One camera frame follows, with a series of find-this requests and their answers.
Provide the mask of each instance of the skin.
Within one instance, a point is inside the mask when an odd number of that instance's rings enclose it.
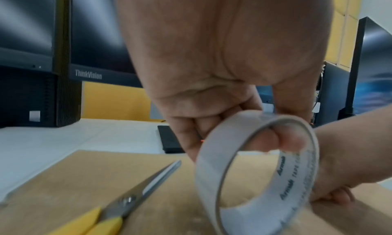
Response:
[[[116,0],[116,5],[143,87],[193,161],[201,146],[198,133],[207,137],[223,119],[262,109],[255,85],[272,86],[278,113],[310,120],[332,0]],[[350,187],[392,175],[391,115],[389,107],[316,130],[321,159],[312,200],[347,204],[354,200]],[[302,146],[279,126],[259,134],[249,148]]]

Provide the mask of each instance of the yellow handle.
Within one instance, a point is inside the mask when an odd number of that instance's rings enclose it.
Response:
[[[85,235],[97,223],[101,210],[101,208],[95,208],[48,235]]]
[[[97,224],[86,235],[117,235],[123,224],[122,222],[121,217],[108,219]]]

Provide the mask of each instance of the scissors blade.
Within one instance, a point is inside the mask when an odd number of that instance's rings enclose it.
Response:
[[[126,218],[180,166],[181,160],[177,160],[122,194],[102,210],[99,221],[119,216]]]

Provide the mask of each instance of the white tabletop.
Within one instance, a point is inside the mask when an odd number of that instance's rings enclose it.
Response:
[[[0,201],[76,150],[162,154],[164,123],[82,119],[62,128],[0,129]],[[381,185],[392,189],[392,181]]]

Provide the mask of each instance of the adhesive tape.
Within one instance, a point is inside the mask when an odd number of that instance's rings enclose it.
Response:
[[[278,124],[303,133],[306,146],[299,153],[280,152],[272,179],[260,196],[238,207],[220,208],[222,184],[237,152],[255,134]],[[217,234],[272,235],[307,203],[318,164],[317,138],[302,119],[242,111],[219,124],[204,141],[196,161],[196,188]]]

